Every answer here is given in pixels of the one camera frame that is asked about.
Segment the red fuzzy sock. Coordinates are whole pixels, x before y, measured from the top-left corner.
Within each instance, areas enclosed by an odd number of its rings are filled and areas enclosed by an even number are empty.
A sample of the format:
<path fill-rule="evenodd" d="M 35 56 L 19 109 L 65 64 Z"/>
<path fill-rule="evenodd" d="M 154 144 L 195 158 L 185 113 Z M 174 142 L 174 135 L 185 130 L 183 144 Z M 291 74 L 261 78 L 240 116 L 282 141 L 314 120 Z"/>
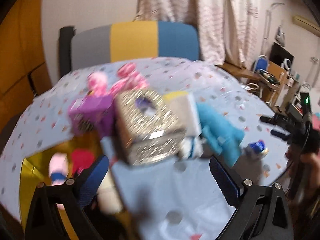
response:
<path fill-rule="evenodd" d="M 78 148 L 71 153 L 71 161 L 72 161 L 72 176 L 76 177 L 84 169 L 90 168 L 90 166 L 95 161 L 95 156 L 91 151 L 87 149 Z"/>

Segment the white teal striped sock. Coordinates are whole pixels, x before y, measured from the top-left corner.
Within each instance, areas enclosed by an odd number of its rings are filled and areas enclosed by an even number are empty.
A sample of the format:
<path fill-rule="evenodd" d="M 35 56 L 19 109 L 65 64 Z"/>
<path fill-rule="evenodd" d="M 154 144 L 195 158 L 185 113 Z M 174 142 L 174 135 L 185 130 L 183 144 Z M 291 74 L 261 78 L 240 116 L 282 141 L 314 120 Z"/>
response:
<path fill-rule="evenodd" d="M 181 144 L 178 156 L 180 159 L 195 159 L 203 155 L 202 140 L 200 137 L 185 137 Z"/>

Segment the blue plush toy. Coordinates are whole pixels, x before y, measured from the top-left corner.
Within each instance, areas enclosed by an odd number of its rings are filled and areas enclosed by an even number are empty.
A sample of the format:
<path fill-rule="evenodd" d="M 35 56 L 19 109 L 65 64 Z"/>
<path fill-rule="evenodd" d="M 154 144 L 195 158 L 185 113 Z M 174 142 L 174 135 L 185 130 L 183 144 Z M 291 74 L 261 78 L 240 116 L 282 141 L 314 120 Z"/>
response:
<path fill-rule="evenodd" d="M 234 127 L 213 107 L 201 102 L 196 104 L 202 128 L 202 136 L 207 140 L 215 155 L 221 155 L 228 167 L 233 167 L 241 155 L 240 144 L 244 139 L 243 130 Z"/>

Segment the cream sock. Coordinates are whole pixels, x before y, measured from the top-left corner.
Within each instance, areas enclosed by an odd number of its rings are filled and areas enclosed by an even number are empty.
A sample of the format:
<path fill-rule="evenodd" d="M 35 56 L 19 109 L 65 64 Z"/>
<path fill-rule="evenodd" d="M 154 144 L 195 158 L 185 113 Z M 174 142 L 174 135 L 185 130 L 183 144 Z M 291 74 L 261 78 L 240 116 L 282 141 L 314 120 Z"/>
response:
<path fill-rule="evenodd" d="M 97 189 L 97 200 L 100 211 L 106 215 L 114 215 L 123 210 L 123 204 L 110 170 L 105 174 Z"/>

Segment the white sponge block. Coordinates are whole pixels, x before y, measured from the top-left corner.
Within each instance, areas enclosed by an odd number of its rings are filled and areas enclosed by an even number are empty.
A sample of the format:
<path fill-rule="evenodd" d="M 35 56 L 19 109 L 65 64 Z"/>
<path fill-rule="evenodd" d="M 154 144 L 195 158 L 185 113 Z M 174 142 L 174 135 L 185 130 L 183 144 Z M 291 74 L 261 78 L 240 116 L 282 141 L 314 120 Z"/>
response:
<path fill-rule="evenodd" d="M 163 95 L 163 99 L 186 128 L 186 136 L 198 137 L 201 134 L 201 124 L 193 94 L 175 91 Z"/>

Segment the wooden side table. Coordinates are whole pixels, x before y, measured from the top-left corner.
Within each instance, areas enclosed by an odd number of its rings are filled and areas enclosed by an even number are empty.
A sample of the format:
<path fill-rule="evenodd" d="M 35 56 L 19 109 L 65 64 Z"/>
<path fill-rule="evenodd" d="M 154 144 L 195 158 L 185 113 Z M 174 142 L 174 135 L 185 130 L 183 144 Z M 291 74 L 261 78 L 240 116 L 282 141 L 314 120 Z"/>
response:
<path fill-rule="evenodd" d="M 273 62 L 269 63 L 268 71 L 275 76 L 280 83 L 279 85 L 274 85 L 268 82 L 268 80 L 261 74 L 254 73 L 249 69 L 240 68 L 227 62 L 225 62 L 223 65 L 218 65 L 218 67 L 222 68 L 238 80 L 244 78 L 248 80 L 248 83 L 255 82 L 260 87 L 260 98 L 271 107 L 275 106 L 288 76 L 287 71 Z"/>

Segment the small blue white packet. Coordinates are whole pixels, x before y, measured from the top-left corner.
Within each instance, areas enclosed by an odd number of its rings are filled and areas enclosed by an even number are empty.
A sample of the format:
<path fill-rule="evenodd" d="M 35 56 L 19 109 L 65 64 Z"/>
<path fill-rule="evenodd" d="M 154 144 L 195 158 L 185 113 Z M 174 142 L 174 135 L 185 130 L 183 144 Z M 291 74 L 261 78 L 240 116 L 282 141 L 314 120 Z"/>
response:
<path fill-rule="evenodd" d="M 244 150 L 245 154 L 251 159 L 262 159 L 268 154 L 268 148 L 263 140 L 249 143 Z"/>

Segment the purple cardboard box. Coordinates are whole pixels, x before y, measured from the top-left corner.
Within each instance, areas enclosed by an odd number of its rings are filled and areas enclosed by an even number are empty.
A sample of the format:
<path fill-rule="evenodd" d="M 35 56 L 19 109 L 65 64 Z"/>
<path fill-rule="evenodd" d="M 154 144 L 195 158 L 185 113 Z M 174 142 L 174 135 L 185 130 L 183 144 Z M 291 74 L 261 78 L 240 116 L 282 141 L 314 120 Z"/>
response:
<path fill-rule="evenodd" d="M 68 116 L 76 135 L 97 131 L 103 138 L 114 134 L 115 110 L 111 95 L 76 99 L 68 107 Z"/>

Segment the pink patterned curtain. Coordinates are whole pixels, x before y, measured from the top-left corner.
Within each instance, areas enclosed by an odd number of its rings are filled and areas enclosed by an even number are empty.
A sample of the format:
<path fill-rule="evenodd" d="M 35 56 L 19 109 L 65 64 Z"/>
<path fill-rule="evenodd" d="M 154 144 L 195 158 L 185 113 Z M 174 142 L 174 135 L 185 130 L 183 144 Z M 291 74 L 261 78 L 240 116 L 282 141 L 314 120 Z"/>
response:
<path fill-rule="evenodd" d="M 204 61 L 248 69 L 257 45 L 259 9 L 260 0 L 138 0 L 135 19 L 194 25 Z"/>

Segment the pink spotted plush toy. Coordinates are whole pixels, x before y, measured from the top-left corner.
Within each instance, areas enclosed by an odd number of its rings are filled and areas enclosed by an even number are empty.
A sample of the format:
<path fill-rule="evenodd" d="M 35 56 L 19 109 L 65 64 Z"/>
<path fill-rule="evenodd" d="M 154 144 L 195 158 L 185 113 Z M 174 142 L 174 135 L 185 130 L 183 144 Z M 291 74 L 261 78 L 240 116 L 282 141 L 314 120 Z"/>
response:
<path fill-rule="evenodd" d="M 108 88 L 108 77 L 101 71 L 93 72 L 87 77 L 88 95 L 100 97 L 110 95 L 113 98 L 124 91 L 147 89 L 147 79 L 137 70 L 136 64 L 129 62 L 117 70 L 117 81 Z"/>

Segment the orange wooden cabinet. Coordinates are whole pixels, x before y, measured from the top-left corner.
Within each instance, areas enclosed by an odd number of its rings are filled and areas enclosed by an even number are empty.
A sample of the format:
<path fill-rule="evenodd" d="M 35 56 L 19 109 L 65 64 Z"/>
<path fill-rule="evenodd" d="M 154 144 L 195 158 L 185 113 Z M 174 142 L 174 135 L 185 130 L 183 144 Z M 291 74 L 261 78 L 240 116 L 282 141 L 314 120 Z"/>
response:
<path fill-rule="evenodd" d="M 42 0 L 17 0 L 1 23 L 1 128 L 34 95 L 51 89 L 41 30 Z"/>

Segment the patterned white tablecloth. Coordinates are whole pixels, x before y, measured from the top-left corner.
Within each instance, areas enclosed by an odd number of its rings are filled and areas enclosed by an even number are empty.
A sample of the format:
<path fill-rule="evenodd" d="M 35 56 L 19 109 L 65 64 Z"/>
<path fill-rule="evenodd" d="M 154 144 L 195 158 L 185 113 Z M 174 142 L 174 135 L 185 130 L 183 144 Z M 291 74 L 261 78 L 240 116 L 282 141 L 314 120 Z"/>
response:
<path fill-rule="evenodd" d="M 273 111 L 231 74 L 202 61 L 176 57 L 136 59 L 135 64 L 159 94 L 185 90 L 224 115 L 244 131 L 242 147 L 264 141 L 268 153 L 263 159 L 242 157 L 236 163 L 242 178 L 268 186 L 286 170 L 286 143 L 270 135 L 272 126 L 259 120 Z M 71 139 L 67 108 L 87 93 L 89 74 L 102 71 L 113 84 L 122 65 L 120 61 L 71 72 L 24 111 L 1 156 L 1 203 L 15 218 L 20 217 L 23 159 Z M 155 165 L 131 167 L 114 157 L 110 139 L 99 145 L 112 160 L 111 171 L 124 204 L 140 218 L 142 239 L 215 239 L 234 212 L 210 173 L 207 159 L 172 157 Z"/>

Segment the ornate silver tissue box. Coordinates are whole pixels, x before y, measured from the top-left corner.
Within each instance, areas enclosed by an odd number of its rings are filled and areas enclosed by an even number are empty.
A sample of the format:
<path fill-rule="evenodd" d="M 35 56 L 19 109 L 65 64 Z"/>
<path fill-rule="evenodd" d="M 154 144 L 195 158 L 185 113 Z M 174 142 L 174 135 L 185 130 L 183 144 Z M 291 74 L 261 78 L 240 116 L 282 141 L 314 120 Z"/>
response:
<path fill-rule="evenodd" d="M 186 128 L 155 90 L 133 89 L 114 100 L 116 127 L 130 165 L 149 165 L 176 155 Z"/>

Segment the gold metal tray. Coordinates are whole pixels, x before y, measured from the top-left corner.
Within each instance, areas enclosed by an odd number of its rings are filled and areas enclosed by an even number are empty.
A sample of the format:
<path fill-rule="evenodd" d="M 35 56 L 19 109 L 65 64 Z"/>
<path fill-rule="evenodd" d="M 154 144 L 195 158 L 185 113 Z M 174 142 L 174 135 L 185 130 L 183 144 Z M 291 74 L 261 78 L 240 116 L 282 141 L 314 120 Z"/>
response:
<path fill-rule="evenodd" d="M 39 182 L 51 183 L 48 176 L 48 165 L 54 153 L 61 152 L 67 154 L 69 161 L 69 173 L 72 172 L 71 153 L 77 149 L 83 148 L 91 151 L 95 157 L 103 154 L 99 137 L 94 134 L 86 134 L 79 137 L 73 137 L 71 140 L 64 141 L 42 152 L 36 152 L 31 157 L 24 158 L 20 175 L 20 214 L 22 228 L 25 229 L 29 207 L 35 188 Z M 134 234 L 130 228 L 131 218 L 125 209 L 120 213 L 112 215 L 121 225 L 121 235 L 119 239 L 134 239 Z"/>

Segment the grey yellow blue chair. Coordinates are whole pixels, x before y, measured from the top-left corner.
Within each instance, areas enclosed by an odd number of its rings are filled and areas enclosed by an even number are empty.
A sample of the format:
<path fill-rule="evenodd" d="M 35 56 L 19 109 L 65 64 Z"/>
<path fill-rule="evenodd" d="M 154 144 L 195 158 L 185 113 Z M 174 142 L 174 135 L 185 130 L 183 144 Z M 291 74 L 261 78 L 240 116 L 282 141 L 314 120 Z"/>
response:
<path fill-rule="evenodd" d="M 148 57 L 199 60 L 196 28 L 177 22 L 120 22 L 83 31 L 71 39 L 72 70 Z"/>

